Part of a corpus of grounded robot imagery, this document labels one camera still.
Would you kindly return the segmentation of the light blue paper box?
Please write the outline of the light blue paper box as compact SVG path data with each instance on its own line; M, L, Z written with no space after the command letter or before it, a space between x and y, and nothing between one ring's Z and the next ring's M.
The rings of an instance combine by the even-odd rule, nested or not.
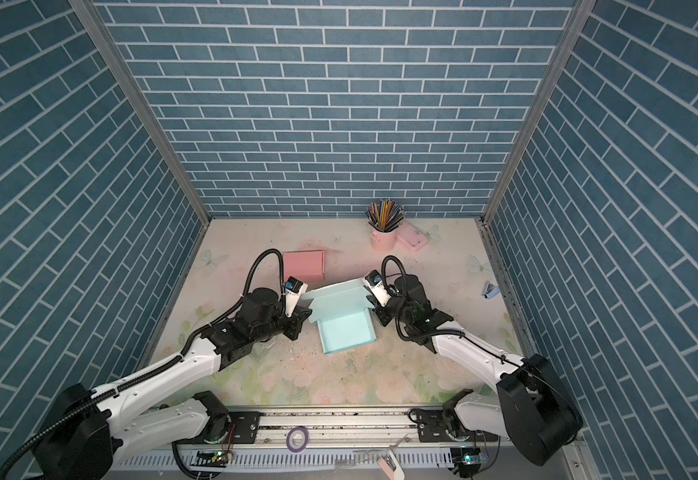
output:
M308 320L317 325L325 354L377 340L369 294L362 279L353 279L311 290L301 297L299 305L312 311Z

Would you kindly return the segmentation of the pink paper box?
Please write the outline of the pink paper box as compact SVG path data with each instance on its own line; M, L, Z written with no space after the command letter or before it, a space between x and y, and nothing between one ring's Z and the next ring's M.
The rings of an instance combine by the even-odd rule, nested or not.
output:
M325 252L323 250L291 251L283 253L284 275L305 283L325 279Z

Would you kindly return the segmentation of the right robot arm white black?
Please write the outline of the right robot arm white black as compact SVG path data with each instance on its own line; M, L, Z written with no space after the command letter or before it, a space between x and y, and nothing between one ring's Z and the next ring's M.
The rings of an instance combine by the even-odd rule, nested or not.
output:
M381 323L393 323L398 337L450 359L497 394L489 405L465 389L443 405L443 421L456 438L478 430L506 437L531 463L542 466L572 443L583 416L547 358L511 354L468 332L451 315L435 308L419 278L394 255L363 283Z

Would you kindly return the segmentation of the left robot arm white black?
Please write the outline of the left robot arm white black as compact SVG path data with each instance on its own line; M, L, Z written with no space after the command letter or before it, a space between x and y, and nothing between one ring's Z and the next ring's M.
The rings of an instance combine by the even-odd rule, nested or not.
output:
M32 454L44 479L101 479L117 463L165 444L208 435L227 441L232 433L225 405L203 391L177 407L157 404L184 387L210 377L251 353L258 342L283 334L297 340L312 311L300 305L307 283L285 275L278 261L277 289L254 288L246 278L235 304L218 318L192 331L182 349L119 380L86 389L75 384L53 402L40 430L0 467L0 479Z

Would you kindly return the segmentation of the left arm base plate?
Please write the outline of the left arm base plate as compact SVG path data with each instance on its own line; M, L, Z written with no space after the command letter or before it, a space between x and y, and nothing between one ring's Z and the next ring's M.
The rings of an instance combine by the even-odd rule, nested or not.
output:
M225 418L213 417L204 429L191 439L178 444L190 445L252 445L255 443L262 413L258 411L232 411Z

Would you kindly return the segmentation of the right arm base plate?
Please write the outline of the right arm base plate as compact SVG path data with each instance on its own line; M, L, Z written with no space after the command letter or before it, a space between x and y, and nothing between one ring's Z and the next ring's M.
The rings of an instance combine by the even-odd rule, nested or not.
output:
M435 442L495 442L499 436L482 430L468 430L452 409L411 408L408 419L416 426L419 441Z

